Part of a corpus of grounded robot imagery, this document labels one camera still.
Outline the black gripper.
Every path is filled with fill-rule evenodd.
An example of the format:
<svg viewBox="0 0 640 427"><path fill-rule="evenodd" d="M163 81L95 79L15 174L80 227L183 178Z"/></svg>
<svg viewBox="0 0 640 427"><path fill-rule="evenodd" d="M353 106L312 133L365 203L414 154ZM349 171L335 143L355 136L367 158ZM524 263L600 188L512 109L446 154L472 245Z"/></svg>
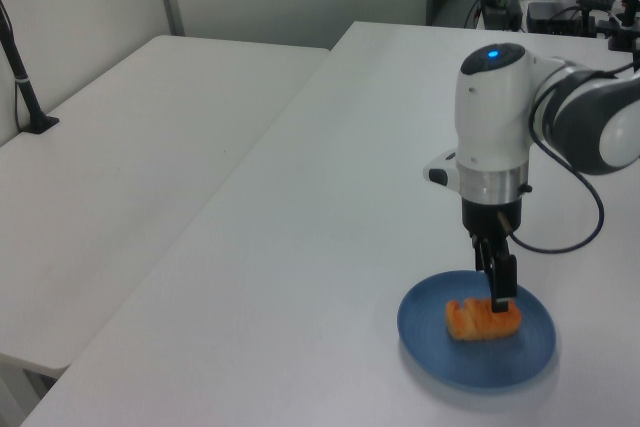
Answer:
<svg viewBox="0 0 640 427"><path fill-rule="evenodd" d="M520 227L522 201L484 205L462 199L462 223L472 237L475 270L488 274L491 310L505 313L517 297L517 259L513 254L496 254L492 245L501 244Z"/></svg>

